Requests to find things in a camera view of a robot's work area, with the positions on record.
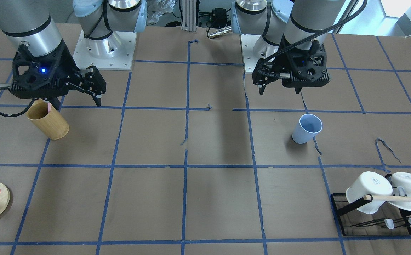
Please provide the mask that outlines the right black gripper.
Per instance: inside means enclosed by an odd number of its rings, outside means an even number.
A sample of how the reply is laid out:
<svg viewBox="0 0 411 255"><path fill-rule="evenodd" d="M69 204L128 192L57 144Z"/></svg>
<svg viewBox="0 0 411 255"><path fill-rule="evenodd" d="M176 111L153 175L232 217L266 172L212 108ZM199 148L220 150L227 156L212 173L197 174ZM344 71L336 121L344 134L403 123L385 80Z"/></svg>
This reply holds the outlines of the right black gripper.
<svg viewBox="0 0 411 255"><path fill-rule="evenodd" d="M102 105L102 94L106 92L105 79L96 66L80 70L64 40L44 56L34 57L28 46L19 45L12 63L13 81L10 92L20 99L50 99L55 110L62 103L58 97L70 90L87 93L93 97L97 107Z"/></svg>

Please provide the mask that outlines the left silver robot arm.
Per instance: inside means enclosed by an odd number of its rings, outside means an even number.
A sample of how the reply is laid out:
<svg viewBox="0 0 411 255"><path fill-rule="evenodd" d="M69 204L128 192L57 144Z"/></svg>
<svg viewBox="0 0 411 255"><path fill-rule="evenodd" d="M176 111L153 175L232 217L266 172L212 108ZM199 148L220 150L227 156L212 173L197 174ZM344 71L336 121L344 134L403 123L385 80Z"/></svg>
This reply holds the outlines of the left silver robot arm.
<svg viewBox="0 0 411 255"><path fill-rule="evenodd" d="M282 80L296 93L305 87L323 87L331 80L320 30L331 27L343 0L236 0L231 26L236 34L258 35L252 80L263 94L266 85Z"/></svg>

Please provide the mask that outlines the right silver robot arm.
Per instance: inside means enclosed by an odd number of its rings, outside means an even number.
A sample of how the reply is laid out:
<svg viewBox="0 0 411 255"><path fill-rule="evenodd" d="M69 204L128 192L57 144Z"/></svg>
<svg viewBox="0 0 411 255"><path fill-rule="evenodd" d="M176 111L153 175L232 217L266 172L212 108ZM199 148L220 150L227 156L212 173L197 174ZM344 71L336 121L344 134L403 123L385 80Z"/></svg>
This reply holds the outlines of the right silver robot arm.
<svg viewBox="0 0 411 255"><path fill-rule="evenodd" d="M71 91L101 106L107 84L101 70L130 70L136 33L147 24L146 0L73 0L69 16L79 40L64 39L55 4L46 0L0 0L0 31L13 44L12 79L0 83L20 100L45 100L59 109Z"/></svg>

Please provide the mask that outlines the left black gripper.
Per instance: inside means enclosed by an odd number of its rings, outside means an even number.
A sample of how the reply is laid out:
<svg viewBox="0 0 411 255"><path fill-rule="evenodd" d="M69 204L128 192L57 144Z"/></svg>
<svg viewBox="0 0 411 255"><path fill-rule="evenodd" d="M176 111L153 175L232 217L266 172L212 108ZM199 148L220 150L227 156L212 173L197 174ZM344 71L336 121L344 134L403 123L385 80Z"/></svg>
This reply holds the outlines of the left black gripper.
<svg viewBox="0 0 411 255"><path fill-rule="evenodd" d="M260 68L255 68L252 82L258 86L260 95L264 94L267 84L279 79L284 87L294 88L295 93L300 94L302 88L323 87L330 82L326 60L324 45L314 39L306 50L293 48L266 63L259 59Z"/></svg>

